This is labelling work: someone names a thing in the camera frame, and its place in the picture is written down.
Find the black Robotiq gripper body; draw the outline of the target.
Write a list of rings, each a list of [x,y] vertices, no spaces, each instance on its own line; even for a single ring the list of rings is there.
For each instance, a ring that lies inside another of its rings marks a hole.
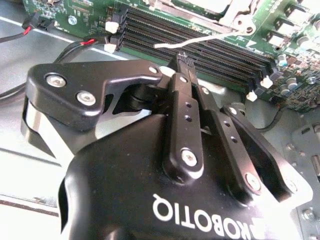
[[[230,195],[215,139],[202,133],[203,175],[180,185],[162,167],[164,115],[144,117],[82,149],[62,191],[70,240],[282,240],[275,202]]]

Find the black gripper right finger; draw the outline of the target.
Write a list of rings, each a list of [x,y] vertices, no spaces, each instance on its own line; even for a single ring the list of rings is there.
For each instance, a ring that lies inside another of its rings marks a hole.
[[[242,204],[257,197],[280,204],[305,204],[313,199],[310,184],[268,140],[234,107],[219,108],[206,87],[199,85],[193,60],[186,57],[185,72],[206,126],[217,137],[226,159],[227,185]]]

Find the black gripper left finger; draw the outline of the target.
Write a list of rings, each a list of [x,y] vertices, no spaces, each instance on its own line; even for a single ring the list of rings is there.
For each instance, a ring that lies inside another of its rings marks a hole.
[[[156,154],[170,178],[189,184],[204,172],[197,83],[183,52],[161,67],[142,59],[39,64],[27,75],[22,133],[57,159]]]

